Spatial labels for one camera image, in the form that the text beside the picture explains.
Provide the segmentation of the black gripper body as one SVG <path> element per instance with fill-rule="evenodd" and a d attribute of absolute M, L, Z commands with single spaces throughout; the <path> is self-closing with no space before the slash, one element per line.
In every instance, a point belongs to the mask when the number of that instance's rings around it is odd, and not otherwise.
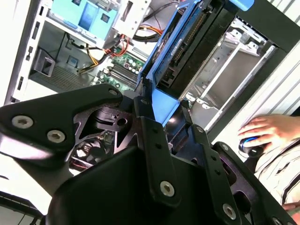
<path fill-rule="evenodd" d="M 171 154 L 176 192 L 181 198 L 181 147 Z M 150 200 L 139 175 L 145 173 L 144 153 L 135 148 L 118 152 L 66 181 L 54 195 L 48 225 L 184 225 L 181 200 L 170 208 Z"/>

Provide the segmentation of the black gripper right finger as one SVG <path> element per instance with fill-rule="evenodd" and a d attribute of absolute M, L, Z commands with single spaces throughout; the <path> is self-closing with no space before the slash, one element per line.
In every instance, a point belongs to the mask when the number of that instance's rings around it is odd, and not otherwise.
<path fill-rule="evenodd" d="M 192 123 L 186 104 L 181 111 L 181 220 L 186 225 L 297 225 L 299 223 L 299 141 L 265 152 L 246 147 L 256 136 L 240 139 L 243 162 L 224 142 L 211 144 Z"/>

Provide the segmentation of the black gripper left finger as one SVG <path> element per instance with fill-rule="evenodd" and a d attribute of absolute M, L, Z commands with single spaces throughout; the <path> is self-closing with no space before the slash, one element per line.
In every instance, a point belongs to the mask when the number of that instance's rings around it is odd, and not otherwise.
<path fill-rule="evenodd" d="M 100 84 L 88 88 L 6 105 L 0 109 L 0 151 L 43 168 L 65 165 L 80 142 L 103 131 L 114 131 L 115 150 L 139 149 L 144 153 L 145 173 L 139 175 L 150 200 L 175 208 L 175 170 L 163 127 L 155 121 L 153 84 L 140 81 L 131 99 L 115 87 Z"/>

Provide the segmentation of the bare human hand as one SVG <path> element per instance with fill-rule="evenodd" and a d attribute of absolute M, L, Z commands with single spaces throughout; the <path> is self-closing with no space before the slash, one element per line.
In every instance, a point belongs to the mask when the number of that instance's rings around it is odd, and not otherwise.
<path fill-rule="evenodd" d="M 246 147 L 264 144 L 265 152 L 284 147 L 300 138 L 300 118 L 279 114 L 257 117 L 238 131 L 240 139 L 254 136 L 257 139 L 247 142 Z"/>

